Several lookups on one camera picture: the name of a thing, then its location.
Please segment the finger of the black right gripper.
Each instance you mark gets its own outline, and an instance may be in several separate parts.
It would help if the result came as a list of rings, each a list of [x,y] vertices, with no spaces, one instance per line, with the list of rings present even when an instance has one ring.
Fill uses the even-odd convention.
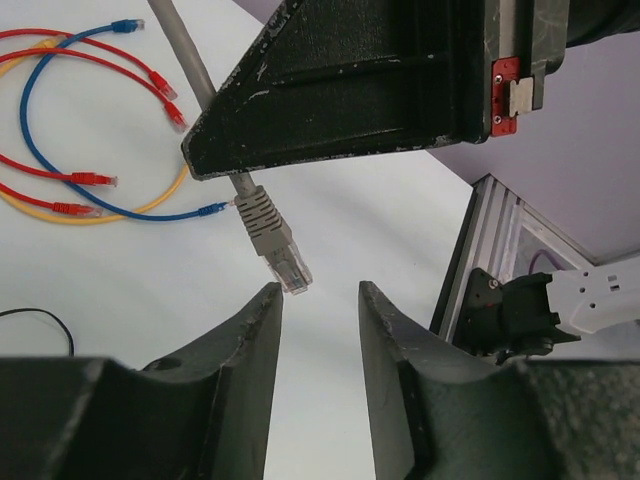
[[[285,1],[182,142],[208,179],[479,143],[482,1]]]

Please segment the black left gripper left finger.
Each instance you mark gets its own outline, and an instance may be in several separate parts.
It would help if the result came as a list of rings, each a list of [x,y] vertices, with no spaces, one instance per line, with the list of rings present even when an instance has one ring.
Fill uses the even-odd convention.
[[[1,362],[5,479],[260,479],[283,292],[141,370],[101,357]]]

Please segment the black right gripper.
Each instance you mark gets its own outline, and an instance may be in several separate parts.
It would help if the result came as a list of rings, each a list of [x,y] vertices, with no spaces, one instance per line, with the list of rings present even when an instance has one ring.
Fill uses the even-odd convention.
[[[567,49],[638,30],[637,1],[486,1],[488,134],[513,135],[519,117],[543,107]]]

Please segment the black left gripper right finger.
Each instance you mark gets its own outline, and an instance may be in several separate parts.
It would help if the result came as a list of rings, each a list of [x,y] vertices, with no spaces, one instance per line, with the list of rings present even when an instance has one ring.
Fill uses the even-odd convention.
[[[635,479],[635,361],[496,367],[403,314],[370,281],[358,318],[379,479]]]

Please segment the right aluminium frame post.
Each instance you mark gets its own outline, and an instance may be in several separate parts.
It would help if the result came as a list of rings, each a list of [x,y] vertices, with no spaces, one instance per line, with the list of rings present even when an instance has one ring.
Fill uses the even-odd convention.
[[[492,176],[473,186],[430,331],[475,356],[639,335],[639,257],[604,263]]]

